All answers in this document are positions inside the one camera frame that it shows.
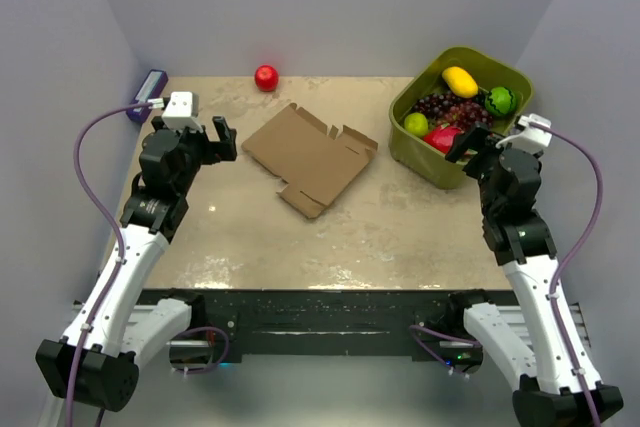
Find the brown cardboard box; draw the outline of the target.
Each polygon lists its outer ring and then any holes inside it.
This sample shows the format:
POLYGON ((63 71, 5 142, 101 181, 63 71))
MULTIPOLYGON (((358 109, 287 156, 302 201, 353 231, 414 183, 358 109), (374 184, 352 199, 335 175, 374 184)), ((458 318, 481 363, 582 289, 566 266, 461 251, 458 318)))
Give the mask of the brown cardboard box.
POLYGON ((279 196, 308 219, 319 217, 371 163, 378 143, 345 125, 327 126, 291 103, 242 143, 286 186, 279 196))

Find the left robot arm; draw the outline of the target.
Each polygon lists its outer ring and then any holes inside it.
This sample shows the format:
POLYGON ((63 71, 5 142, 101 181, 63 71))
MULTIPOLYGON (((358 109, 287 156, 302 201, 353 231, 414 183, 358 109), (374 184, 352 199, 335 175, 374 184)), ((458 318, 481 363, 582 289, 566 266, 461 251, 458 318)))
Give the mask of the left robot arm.
POLYGON ((60 339, 44 340, 36 363, 65 417, 76 403, 118 412, 130 401, 142 368, 171 340, 212 333, 224 346, 228 335, 211 326, 200 295, 163 298, 142 320, 129 323, 149 274, 165 254, 188 210, 187 194, 203 166, 233 162, 236 131, 212 119, 217 140, 203 126, 176 129, 161 117, 142 142, 140 171, 122 216, 112 223, 113 250, 79 313, 60 339))

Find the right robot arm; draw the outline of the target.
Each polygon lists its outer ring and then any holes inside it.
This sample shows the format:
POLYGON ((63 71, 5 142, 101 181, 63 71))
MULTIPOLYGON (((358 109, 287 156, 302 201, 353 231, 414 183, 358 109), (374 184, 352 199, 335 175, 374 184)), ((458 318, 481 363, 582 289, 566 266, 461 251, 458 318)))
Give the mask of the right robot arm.
POLYGON ((603 383, 584 348, 560 281, 564 264, 534 208, 550 123, 532 115, 518 124, 516 134, 501 136, 476 123, 455 137, 446 159, 473 154, 464 171, 478 183, 484 239, 513 289, 529 338, 518 336, 480 293, 456 296, 445 326, 456 339, 472 336, 499 368, 520 425, 599 426, 622 409, 622 395, 603 383))

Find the purple rectangular box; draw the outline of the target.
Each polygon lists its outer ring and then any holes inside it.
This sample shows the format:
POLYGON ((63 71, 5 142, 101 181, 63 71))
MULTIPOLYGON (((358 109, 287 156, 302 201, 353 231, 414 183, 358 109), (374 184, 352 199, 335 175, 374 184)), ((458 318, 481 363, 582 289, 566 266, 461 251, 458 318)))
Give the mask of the purple rectangular box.
MULTIPOLYGON (((165 71, 151 69, 144 81, 139 86, 131 104, 148 103, 151 99, 159 98, 168 83, 168 75, 165 71)), ((149 107, 135 107, 127 110, 127 117, 136 124, 144 123, 149 117, 151 109, 149 107)))

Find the red dragon fruit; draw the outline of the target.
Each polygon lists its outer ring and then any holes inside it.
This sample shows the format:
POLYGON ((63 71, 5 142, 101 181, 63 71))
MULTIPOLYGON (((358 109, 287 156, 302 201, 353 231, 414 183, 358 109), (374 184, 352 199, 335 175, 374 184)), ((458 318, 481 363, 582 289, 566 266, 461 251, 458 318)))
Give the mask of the red dragon fruit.
POLYGON ((455 125, 442 124, 424 136, 423 141, 441 153, 447 154, 453 146, 455 137, 461 133, 462 130, 455 125))

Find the dark purple grapes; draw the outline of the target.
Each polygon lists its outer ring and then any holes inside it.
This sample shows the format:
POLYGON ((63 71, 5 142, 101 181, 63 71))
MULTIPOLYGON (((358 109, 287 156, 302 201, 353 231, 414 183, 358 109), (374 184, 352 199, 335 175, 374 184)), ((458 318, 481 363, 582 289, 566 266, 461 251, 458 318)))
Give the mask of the dark purple grapes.
POLYGON ((471 98, 463 98, 451 91, 432 93, 418 99, 411 113, 423 114, 432 126, 450 125, 462 131, 480 122, 493 126, 494 117, 484 106, 485 96, 479 93, 471 98))

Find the small green watermelon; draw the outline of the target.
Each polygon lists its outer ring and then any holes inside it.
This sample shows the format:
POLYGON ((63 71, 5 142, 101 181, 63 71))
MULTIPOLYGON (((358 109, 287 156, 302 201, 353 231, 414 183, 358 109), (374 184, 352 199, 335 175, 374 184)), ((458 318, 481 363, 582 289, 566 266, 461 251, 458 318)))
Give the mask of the small green watermelon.
POLYGON ((514 92, 506 87, 492 88, 485 95, 485 109, 494 117, 506 117, 517 108, 517 98, 514 92))

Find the olive green plastic bin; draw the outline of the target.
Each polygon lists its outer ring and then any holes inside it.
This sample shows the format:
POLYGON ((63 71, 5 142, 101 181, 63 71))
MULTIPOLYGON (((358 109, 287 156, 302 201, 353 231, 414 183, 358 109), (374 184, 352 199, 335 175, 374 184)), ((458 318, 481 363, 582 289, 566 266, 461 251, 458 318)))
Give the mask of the olive green plastic bin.
POLYGON ((390 155, 435 187, 444 190, 456 189, 464 182, 463 167, 466 161, 461 160, 455 164, 446 161, 444 153, 408 133, 403 127, 403 122, 416 101, 428 94, 444 92, 446 83, 441 73, 452 66, 461 67, 469 72, 483 91, 502 86, 514 92, 517 99, 515 111, 493 123, 492 130, 498 134, 504 135, 512 128, 515 118, 526 111, 534 95, 533 84, 521 71, 466 46, 454 46, 444 50, 409 82, 389 107, 390 155))

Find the green lime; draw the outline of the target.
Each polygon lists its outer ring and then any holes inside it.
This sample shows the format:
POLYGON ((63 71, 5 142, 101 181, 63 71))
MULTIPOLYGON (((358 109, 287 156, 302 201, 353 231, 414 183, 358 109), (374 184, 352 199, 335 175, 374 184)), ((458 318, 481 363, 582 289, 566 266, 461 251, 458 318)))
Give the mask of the green lime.
POLYGON ((408 114, 403 121, 403 128, 411 135, 423 138, 429 130, 430 124, 427 117, 420 112, 413 112, 408 114))

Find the yellow mango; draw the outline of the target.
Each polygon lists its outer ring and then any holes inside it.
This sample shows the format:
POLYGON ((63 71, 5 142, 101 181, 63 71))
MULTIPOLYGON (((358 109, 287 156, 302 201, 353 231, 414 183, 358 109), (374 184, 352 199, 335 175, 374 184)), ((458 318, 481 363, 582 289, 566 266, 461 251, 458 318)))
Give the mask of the yellow mango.
POLYGON ((442 78, 452 93, 461 98, 472 98, 479 92, 474 78, 463 68, 451 66, 442 72, 442 78))

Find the red apple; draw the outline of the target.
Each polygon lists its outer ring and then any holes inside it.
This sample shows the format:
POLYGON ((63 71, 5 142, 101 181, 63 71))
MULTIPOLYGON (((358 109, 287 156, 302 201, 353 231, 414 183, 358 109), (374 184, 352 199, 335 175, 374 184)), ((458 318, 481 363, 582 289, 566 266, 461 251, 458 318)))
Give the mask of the red apple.
POLYGON ((273 92, 279 84, 279 73, 271 65, 261 65, 254 73, 256 87, 262 92, 273 92))

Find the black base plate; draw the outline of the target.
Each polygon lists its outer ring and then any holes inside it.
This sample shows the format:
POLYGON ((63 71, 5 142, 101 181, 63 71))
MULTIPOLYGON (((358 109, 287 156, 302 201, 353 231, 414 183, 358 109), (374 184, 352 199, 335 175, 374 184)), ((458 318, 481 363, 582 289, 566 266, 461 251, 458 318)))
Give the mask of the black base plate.
POLYGON ((475 366, 482 351, 462 326, 465 300, 514 307, 513 292, 473 290, 220 290, 146 289, 142 306, 165 298, 195 304, 192 326, 226 332, 191 334, 172 343, 176 363, 249 355, 408 357, 425 362, 437 353, 455 366, 475 366))

